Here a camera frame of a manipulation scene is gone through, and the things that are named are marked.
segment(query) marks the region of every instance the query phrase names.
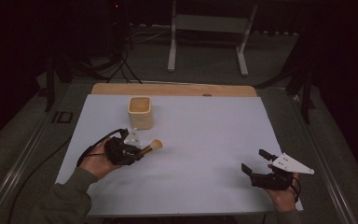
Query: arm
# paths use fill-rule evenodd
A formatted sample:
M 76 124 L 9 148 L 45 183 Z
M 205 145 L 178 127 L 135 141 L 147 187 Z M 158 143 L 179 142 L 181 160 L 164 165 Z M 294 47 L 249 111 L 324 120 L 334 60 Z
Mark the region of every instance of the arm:
M 95 147 L 91 153 L 104 153 L 103 145 L 109 138 Z M 104 154 L 86 157 L 76 167 L 65 184 L 55 184 L 48 194 L 34 207 L 30 223 L 83 223 L 91 209 L 87 190 L 92 183 L 119 168 L 112 164 Z
M 34 207 L 30 223 L 83 223 L 91 209 L 90 184 L 98 178 L 87 170 L 75 168 L 68 181 L 55 184 Z
M 293 185 L 296 187 L 297 182 L 294 180 Z M 277 211 L 278 224 L 301 224 L 300 217 L 296 210 L 296 193 L 292 188 L 286 190 L 265 189 L 271 198 Z

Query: white paper sheet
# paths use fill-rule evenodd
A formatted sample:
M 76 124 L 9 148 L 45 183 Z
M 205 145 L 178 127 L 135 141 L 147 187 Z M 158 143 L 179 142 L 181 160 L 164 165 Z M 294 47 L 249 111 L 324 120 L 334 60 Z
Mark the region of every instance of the white paper sheet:
M 130 128 L 130 95 L 89 95 L 57 177 L 64 183 L 82 152 L 113 130 Z M 241 163 L 267 174 L 263 148 L 281 150 L 258 97 L 152 96 L 154 127 L 137 131 L 163 149 L 115 170 L 89 189 L 94 216 L 175 216 L 272 211 Z M 297 209 L 302 210 L 301 203 Z

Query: metal stand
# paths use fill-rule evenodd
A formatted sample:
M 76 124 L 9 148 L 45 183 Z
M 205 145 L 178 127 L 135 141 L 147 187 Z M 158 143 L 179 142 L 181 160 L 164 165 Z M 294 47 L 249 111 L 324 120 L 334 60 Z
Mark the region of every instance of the metal stand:
M 253 6 L 249 18 L 223 18 L 185 15 L 176 13 L 176 0 L 172 1 L 172 26 L 171 26 L 171 48 L 168 59 L 168 71 L 175 70 L 176 60 L 176 29 L 196 30 L 196 31 L 214 31 L 243 34 L 243 40 L 240 46 L 236 47 L 238 62 L 242 76 L 248 76 L 243 50 L 252 29 L 253 20 L 257 6 Z

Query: dark background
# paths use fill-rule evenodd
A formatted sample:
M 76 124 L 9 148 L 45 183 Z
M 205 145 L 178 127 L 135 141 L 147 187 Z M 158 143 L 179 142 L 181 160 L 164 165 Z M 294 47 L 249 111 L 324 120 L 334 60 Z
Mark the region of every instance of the dark background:
M 79 6 L 89 2 L 76 1 L 73 5 L 68 0 L 0 1 L 0 130 L 39 91 L 35 77 L 46 70 L 46 59 L 53 47 L 68 52 L 90 51 L 85 46 L 92 38 L 79 33 L 79 26 L 85 24 L 76 20 Z M 98 1 L 92 2 L 93 8 L 99 8 Z M 358 161 L 358 1 L 323 5 L 304 2 L 260 4 L 253 31 L 267 31 L 268 35 L 301 34 L 287 66 L 299 66 L 312 53 L 317 54 L 312 69 L 313 84 L 320 88 Z M 224 6 L 218 3 L 221 1 L 196 4 L 184 0 L 178 11 L 240 16 L 243 11 L 239 8 L 243 7 L 238 6 L 246 5 L 242 1 L 228 1 Z M 131 0 L 130 21 L 135 25 L 170 24 L 171 7 L 171 1 L 166 0 Z M 96 21 L 106 21 L 95 15 Z M 321 46 L 316 52 L 310 47 L 315 41 Z

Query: wire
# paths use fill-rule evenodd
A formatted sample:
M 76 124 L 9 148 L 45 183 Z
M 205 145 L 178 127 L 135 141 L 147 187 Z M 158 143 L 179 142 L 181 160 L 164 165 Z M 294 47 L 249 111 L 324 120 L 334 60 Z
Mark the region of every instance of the wire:
M 131 36 L 134 37 L 136 35 L 148 35 L 148 34 L 159 34 L 159 33 L 161 33 L 161 31 L 144 31 L 144 32 L 135 33 L 135 34 L 133 34 Z
M 113 56 L 109 57 L 109 62 L 91 66 L 89 69 L 91 69 L 93 71 L 101 71 L 106 68 L 114 66 L 117 63 L 117 60 L 118 60 L 118 58 L 115 58 L 113 55 Z
M 261 224 L 265 224 L 265 223 L 266 223 L 266 219 L 267 219 L 267 213 L 264 214 L 264 216 L 263 216 L 263 221 L 261 222 Z
M 87 154 L 86 156 L 84 157 L 88 157 L 88 156 L 101 156 L 101 155 L 105 155 L 106 153 L 92 153 L 92 154 Z
M 155 38 L 155 37 L 157 37 L 157 36 L 159 36 L 159 35 L 163 35 L 163 34 L 169 32 L 170 30 L 171 30 L 171 29 L 168 29 L 168 30 L 165 30 L 165 31 L 163 31 L 163 32 L 160 32 L 160 33 L 158 33 L 158 34 L 156 34 L 156 35 L 152 35 L 152 36 L 150 36 L 150 37 L 148 37 L 147 39 L 144 39 L 144 40 L 138 40 L 138 41 L 132 41 L 132 42 L 134 42 L 134 43 L 143 43 L 143 42 L 146 42 L 147 40 L 151 40 L 151 39 L 153 39 L 153 38 Z
M 36 168 L 33 169 L 33 171 L 28 174 L 28 176 L 25 178 L 24 182 L 22 183 L 22 185 L 20 186 L 19 191 L 17 192 L 16 196 L 14 197 L 14 202 L 10 207 L 10 211 L 8 214 L 8 218 L 7 218 L 7 224 L 10 224 L 11 222 L 11 217 L 13 216 L 13 211 L 14 211 L 14 205 L 16 204 L 16 201 L 18 200 L 25 184 L 27 183 L 27 181 L 29 180 L 29 178 L 31 178 L 31 176 L 37 171 L 37 169 L 39 169 L 46 161 L 48 161 L 51 157 L 53 157 L 58 151 L 60 151 L 69 141 L 71 141 L 72 136 L 70 136 L 62 145 L 60 145 L 60 147 L 58 147 L 55 151 L 53 151 L 53 153 L 51 153 L 47 158 L 45 158 L 39 165 L 36 166 Z
M 300 182 L 298 181 L 297 178 L 293 177 L 293 179 L 297 182 L 298 184 L 298 190 L 295 188 L 295 186 L 292 184 L 290 187 L 295 191 L 296 194 L 296 202 L 298 201 L 298 197 L 300 196 L 301 193 L 301 185 Z
M 90 154 L 90 152 L 97 147 L 98 145 L 100 145 L 101 142 L 103 142 L 106 138 L 110 137 L 111 135 L 115 134 L 115 133 L 120 133 L 122 131 L 122 129 L 117 129 L 112 131 L 111 133 L 105 135 L 103 138 L 101 138 L 98 142 L 96 142 L 94 145 L 88 147 L 79 157 L 79 159 L 77 160 L 76 163 L 76 167 L 79 167 L 80 163 L 84 160 L 85 157 L 87 157 L 87 155 Z
M 139 79 L 139 78 L 132 72 L 130 66 L 127 64 L 127 58 L 128 58 L 129 53 L 127 52 L 127 50 L 126 50 L 125 48 L 124 48 L 123 50 L 124 50 L 124 52 L 126 53 L 126 54 L 125 54 L 125 58 L 123 58 L 123 56 L 120 55 L 120 56 L 121 56 L 121 60 L 122 60 L 123 62 L 122 62 L 121 65 L 118 67 L 118 69 L 116 69 L 116 71 L 112 74 L 112 76 L 110 76 L 110 78 L 107 79 L 106 83 L 109 83 L 109 82 L 112 80 L 113 76 L 118 72 L 118 70 L 121 70 L 121 72 L 122 72 L 124 78 L 126 78 L 126 80 L 127 80 L 128 82 L 130 82 L 130 80 L 127 79 L 127 77 L 124 75 L 124 72 L 122 71 L 122 67 L 123 67 L 123 65 L 125 64 L 125 65 L 127 66 L 127 68 L 130 70 L 130 72 L 131 72 L 131 74 L 133 75 L 133 77 L 135 77 L 135 79 L 138 80 L 139 83 L 143 84 L 143 82 L 141 81 L 141 79 Z
M 103 75 L 103 74 L 106 74 L 108 72 L 111 72 L 114 68 L 115 68 L 115 65 L 112 66 L 111 68 L 107 69 L 106 71 L 101 72 L 100 75 Z

